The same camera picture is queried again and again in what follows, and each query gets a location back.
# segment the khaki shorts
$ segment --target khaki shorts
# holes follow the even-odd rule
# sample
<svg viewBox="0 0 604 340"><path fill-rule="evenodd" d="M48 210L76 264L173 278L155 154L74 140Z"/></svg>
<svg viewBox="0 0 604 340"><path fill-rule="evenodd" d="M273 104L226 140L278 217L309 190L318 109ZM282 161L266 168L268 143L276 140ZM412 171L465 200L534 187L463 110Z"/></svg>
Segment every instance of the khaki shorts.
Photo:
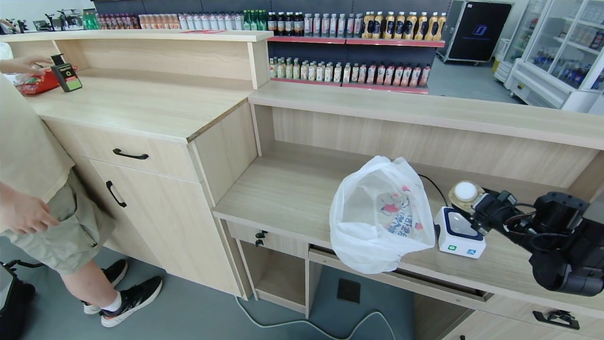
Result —
<svg viewBox="0 0 604 340"><path fill-rule="evenodd" d="M62 275L75 273L98 254L115 225L88 198L73 171L48 205L58 226L26 235L6 230L0 236Z"/></svg>

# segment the beige t-shirt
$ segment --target beige t-shirt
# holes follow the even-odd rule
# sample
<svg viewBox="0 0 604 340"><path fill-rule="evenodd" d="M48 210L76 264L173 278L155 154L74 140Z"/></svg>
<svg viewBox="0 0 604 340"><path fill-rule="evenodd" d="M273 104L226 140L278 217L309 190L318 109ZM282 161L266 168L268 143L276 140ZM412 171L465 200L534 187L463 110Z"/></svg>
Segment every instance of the beige t-shirt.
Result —
<svg viewBox="0 0 604 340"><path fill-rule="evenodd" d="M0 74L0 181L48 202L73 166L46 124Z"/></svg>

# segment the person's hand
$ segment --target person's hand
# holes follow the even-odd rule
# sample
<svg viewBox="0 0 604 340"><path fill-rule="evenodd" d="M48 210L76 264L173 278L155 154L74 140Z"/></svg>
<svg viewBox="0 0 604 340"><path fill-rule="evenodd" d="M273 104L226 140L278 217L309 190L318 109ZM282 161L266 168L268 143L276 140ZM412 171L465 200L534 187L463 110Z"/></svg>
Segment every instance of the person's hand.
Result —
<svg viewBox="0 0 604 340"><path fill-rule="evenodd" d="M31 68L36 63L52 64L53 61L46 57L30 56L15 59L0 60L0 71L2 73L29 73L43 76L44 71Z"/></svg>
<svg viewBox="0 0 604 340"><path fill-rule="evenodd" d="M44 232L59 221L50 208L37 197L23 194L0 183L0 224L17 234Z"/></svg>

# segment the wooden checkout counter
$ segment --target wooden checkout counter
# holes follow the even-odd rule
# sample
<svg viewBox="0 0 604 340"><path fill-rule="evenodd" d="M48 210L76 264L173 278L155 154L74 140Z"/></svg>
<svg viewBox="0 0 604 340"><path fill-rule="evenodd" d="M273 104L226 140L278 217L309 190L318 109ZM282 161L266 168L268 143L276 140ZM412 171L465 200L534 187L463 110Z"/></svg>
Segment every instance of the wooden checkout counter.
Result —
<svg viewBox="0 0 604 340"><path fill-rule="evenodd" d="M352 271L330 250L329 207L340 181L373 155L405 157L443 192L469 179L533 203L548 191L591 201L604 189L604 117L271 82L271 35L78 31L0 41L16 57L64 53L79 67L81 90L28 101L115 218L107 247L307 317L323 266ZM441 198L425 188L436 213ZM419 340L604 339L604 293L545 290L528 252L496 232L486 240L479 260L435 247L367 277L415 293ZM533 315L555 310L580 329Z"/></svg>

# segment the white sock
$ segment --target white sock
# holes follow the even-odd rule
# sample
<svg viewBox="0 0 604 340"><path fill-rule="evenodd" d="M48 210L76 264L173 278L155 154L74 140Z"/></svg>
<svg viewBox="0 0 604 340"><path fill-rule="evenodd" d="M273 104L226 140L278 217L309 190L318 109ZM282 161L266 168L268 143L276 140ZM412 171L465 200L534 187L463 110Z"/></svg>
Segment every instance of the white sock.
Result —
<svg viewBox="0 0 604 340"><path fill-rule="evenodd" d="M119 292L117 292L117 297L115 298L115 301L112 302L109 306L107 307L101 307L101 309L104 309L108 312L115 312L116 310L118 310L121 306L121 295Z"/></svg>

